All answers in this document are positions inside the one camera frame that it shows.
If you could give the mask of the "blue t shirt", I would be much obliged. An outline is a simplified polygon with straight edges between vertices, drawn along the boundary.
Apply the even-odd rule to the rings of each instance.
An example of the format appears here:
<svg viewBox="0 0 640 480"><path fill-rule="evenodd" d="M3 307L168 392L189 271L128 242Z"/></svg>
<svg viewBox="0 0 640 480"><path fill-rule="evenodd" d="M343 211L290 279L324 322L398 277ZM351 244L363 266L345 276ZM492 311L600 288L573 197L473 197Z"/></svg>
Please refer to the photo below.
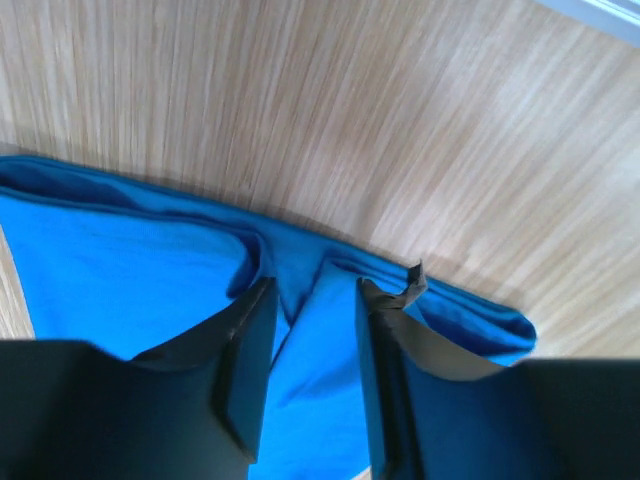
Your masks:
<svg viewBox="0 0 640 480"><path fill-rule="evenodd" d="M127 360L273 276L273 363L248 479L349 479L369 467L356 281L400 293L407 267L235 207L34 156L1 156L1 229L36 338L85 340ZM501 365L533 350L522 314L432 282L409 315Z"/></svg>

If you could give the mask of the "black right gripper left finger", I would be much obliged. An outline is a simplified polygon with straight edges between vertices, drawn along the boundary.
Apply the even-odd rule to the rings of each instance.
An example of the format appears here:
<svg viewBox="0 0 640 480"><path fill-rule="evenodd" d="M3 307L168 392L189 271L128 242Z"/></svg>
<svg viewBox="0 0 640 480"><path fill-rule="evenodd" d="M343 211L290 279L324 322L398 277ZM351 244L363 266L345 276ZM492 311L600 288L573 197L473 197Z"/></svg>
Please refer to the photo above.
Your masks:
<svg viewBox="0 0 640 480"><path fill-rule="evenodd" d="M277 288L124 361L82 341L1 344L5 479L244 479L261 437Z"/></svg>

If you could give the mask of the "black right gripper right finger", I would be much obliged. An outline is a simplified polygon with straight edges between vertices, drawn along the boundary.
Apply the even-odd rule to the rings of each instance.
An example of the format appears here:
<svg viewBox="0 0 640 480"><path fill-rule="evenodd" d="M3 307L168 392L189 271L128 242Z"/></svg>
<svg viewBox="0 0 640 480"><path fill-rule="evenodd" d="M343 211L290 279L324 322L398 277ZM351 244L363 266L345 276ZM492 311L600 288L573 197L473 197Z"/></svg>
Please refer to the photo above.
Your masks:
<svg viewBox="0 0 640 480"><path fill-rule="evenodd" d="M357 283L356 331L374 479L635 479L639 363L533 359L503 366Z"/></svg>

